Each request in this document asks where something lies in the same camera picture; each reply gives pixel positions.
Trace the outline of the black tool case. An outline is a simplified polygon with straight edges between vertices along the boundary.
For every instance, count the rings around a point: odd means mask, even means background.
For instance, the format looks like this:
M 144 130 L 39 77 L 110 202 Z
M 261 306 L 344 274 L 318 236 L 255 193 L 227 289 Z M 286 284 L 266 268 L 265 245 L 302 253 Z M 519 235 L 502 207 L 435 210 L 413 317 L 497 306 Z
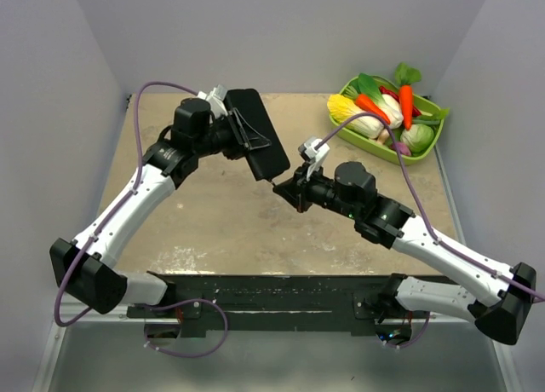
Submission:
M 225 155 L 231 160 L 246 158 L 257 181 L 271 181 L 283 174 L 290 161 L 256 89 L 230 89 L 225 106 L 233 140 Z

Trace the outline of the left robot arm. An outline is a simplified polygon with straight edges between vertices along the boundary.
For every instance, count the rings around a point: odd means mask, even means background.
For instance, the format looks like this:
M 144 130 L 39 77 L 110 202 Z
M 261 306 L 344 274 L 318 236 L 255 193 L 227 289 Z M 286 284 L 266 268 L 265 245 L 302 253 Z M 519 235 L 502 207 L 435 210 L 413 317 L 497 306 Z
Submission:
M 49 253 L 60 291 L 100 314 L 129 302 L 145 303 L 157 317 L 171 315 L 175 294 L 156 277 L 144 279 L 137 291 L 128 276 L 114 269 L 120 253 L 154 209 L 198 168 L 201 158 L 217 153 L 230 160 L 244 158 L 257 181 L 270 181 L 289 168 L 286 159 L 279 169 L 267 161 L 267 153 L 278 145 L 275 137 L 254 89 L 228 91 L 227 112 L 220 117 L 203 99 L 183 100 L 116 202 L 75 239 L 52 244 Z

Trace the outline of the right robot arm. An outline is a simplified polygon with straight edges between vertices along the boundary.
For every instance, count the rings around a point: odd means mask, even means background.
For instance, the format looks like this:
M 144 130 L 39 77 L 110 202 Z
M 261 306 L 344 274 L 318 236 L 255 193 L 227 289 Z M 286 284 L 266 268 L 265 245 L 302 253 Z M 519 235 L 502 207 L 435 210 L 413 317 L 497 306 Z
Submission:
M 472 323 L 499 343 L 518 342 L 536 287 L 534 268 L 494 261 L 428 228 L 413 210 L 378 193 L 375 177 L 358 162 L 338 165 L 332 178 L 321 170 L 309 176 L 307 169 L 299 167 L 273 191 L 300 213 L 320 205 L 348 217 L 363 239 L 414 257 L 450 279 L 446 284 L 392 274 L 368 302 L 380 316 L 439 313 Z

